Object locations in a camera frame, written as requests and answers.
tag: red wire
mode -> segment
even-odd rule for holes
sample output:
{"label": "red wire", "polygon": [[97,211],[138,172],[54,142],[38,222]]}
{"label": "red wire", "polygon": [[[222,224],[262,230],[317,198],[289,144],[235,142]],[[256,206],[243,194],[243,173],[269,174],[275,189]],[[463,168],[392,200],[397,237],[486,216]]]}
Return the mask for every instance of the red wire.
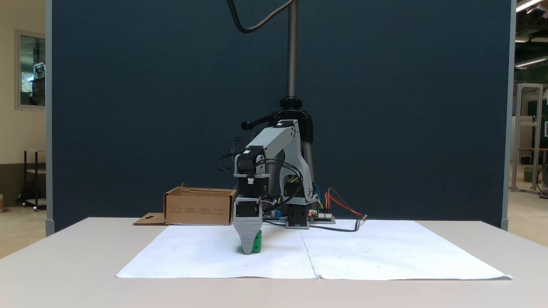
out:
{"label": "red wire", "polygon": [[329,189],[328,191],[326,191],[325,193],[325,197],[326,197],[326,208],[330,209],[331,208],[331,203],[330,203],[330,200],[333,200],[335,201],[335,203],[337,203],[338,205],[340,205],[341,207],[351,211],[352,213],[358,215],[358,216],[362,216],[361,213],[359,212],[356,212],[355,210],[351,209],[348,204],[346,204],[346,202],[340,202],[339,200],[337,200],[335,197],[333,197],[330,193],[329,193]]}

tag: white table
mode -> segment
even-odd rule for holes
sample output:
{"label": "white table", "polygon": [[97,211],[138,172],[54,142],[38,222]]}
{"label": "white table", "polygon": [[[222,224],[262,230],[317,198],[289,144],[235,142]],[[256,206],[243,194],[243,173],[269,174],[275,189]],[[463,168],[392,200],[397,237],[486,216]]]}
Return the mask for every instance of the white table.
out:
{"label": "white table", "polygon": [[548,248],[480,222],[419,223],[513,281],[116,278],[166,228],[135,220],[88,218],[1,259],[0,307],[548,307]]}

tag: window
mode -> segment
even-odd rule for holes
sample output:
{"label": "window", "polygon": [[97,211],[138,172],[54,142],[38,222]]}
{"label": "window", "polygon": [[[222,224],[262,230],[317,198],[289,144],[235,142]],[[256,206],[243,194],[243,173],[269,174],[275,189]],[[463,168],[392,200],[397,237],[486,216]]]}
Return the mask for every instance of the window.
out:
{"label": "window", "polygon": [[45,108],[45,36],[15,30],[15,108]]}

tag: dark blue partition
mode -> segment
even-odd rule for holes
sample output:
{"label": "dark blue partition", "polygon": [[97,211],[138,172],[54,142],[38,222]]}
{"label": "dark blue partition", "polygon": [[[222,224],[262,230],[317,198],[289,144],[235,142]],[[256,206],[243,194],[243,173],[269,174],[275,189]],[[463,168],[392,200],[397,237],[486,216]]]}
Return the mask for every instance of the dark blue partition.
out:
{"label": "dark blue partition", "polygon": [[[237,1],[244,25],[280,1]],[[317,183],[374,219],[500,226],[511,1],[301,0],[298,95]],[[56,230],[161,212],[278,110],[287,15],[239,33],[221,0],[53,1]],[[350,217],[337,209],[338,217]]]}

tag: black knob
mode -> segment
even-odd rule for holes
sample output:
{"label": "black knob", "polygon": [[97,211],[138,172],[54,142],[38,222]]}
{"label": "black knob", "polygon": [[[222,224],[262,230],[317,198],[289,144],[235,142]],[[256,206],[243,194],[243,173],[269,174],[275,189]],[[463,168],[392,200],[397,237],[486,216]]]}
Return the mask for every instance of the black knob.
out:
{"label": "black knob", "polygon": [[255,127],[255,125],[252,121],[243,121],[240,126],[244,130],[252,130]]}

